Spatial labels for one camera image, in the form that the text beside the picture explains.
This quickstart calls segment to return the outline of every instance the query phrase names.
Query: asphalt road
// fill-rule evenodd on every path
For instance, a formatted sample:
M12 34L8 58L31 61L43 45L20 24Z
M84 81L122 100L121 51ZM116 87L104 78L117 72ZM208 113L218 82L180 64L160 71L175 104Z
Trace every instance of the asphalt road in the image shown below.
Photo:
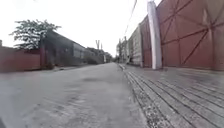
M7 128L146 127L131 88L114 63L1 74L0 118Z

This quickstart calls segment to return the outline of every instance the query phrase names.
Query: red metal gate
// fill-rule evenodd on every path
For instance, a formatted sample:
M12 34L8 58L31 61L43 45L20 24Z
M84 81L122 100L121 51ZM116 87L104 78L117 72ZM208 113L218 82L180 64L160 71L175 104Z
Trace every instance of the red metal gate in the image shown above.
M163 65L224 69L223 10L223 0L163 0L157 7Z
M152 67L152 52L151 52L151 38L148 16L140 23L140 30L142 35L142 59L143 67Z

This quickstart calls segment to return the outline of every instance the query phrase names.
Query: brick wall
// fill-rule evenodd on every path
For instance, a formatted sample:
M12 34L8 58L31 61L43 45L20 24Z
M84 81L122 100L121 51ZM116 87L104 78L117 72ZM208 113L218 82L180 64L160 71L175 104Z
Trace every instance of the brick wall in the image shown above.
M0 71L28 71L40 69L40 55L25 53L13 48L0 47Z

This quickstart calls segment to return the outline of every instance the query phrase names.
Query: green tree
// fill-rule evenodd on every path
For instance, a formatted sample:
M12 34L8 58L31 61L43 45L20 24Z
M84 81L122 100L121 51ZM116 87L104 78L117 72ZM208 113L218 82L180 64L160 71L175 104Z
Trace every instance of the green tree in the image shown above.
M19 49L38 49L40 39L45 37L48 30L53 31L60 28L47 20L23 20L16 21L16 23L19 25L10 35L14 36L15 41L23 41L23 43L15 45Z

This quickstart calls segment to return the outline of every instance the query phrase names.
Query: tiled pavement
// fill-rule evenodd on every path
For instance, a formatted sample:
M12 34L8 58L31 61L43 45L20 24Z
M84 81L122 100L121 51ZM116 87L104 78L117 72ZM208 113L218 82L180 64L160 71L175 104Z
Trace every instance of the tiled pavement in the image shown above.
M125 66L137 101L153 128L224 128L224 74Z

